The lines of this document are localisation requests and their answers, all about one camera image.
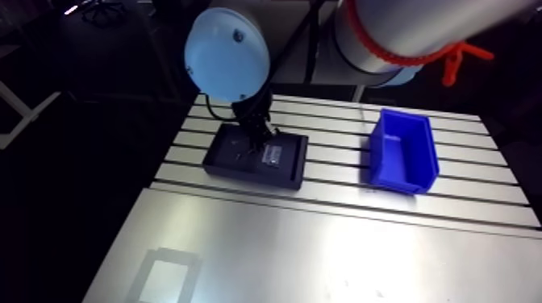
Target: workbench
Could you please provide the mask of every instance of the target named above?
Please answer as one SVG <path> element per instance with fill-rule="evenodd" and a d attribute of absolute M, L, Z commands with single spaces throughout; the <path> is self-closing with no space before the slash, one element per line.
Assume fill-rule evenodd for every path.
<path fill-rule="evenodd" d="M 440 165 L 407 196 L 367 184 L 382 106 L 273 100 L 309 137 L 300 190 L 207 175 L 220 122 L 199 96 L 85 303 L 541 302 L 540 222 L 479 117 L 398 109 L 430 118 Z"/>

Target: black tray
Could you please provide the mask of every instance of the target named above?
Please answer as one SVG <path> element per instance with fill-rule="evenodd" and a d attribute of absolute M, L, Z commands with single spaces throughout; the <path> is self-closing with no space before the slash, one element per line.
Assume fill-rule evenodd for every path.
<path fill-rule="evenodd" d="M 248 137 L 243 131 L 237 125 L 222 124 L 202 164 L 211 175 L 299 189 L 308 142 L 305 135 L 280 133 L 263 151 L 248 153 Z"/>

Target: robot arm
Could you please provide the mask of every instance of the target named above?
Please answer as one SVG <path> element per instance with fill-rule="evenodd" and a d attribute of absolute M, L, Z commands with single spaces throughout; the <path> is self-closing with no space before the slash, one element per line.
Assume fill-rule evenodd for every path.
<path fill-rule="evenodd" d="M 310 2 L 214 0 L 189 34 L 186 70 L 202 92 L 227 102 L 250 98 L 268 76 L 274 83 L 308 78 L 313 84 L 385 85 L 398 76 L 408 79 L 427 62 L 409 59 L 446 51 L 537 2 L 318 0 L 312 4 L 319 20 L 317 52 L 311 53 Z M 388 56 L 360 39 L 356 22 Z"/>

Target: blue plastic bin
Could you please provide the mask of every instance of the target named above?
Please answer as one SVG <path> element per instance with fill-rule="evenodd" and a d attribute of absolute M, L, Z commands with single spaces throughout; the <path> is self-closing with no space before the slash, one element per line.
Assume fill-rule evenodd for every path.
<path fill-rule="evenodd" d="M 429 119 L 382 110 L 370 137 L 370 180 L 403 193 L 426 193 L 439 175 Z"/>

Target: white desk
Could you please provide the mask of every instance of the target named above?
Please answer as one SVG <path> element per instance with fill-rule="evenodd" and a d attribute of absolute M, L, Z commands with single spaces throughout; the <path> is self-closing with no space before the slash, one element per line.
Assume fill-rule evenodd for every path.
<path fill-rule="evenodd" d="M 301 189 L 205 174 L 219 122 L 198 98 L 85 302 L 540 302 L 540 223 L 478 117 L 405 110 L 431 117 L 441 170 L 408 197 L 364 183 L 380 106 L 275 99 L 309 136 Z"/>

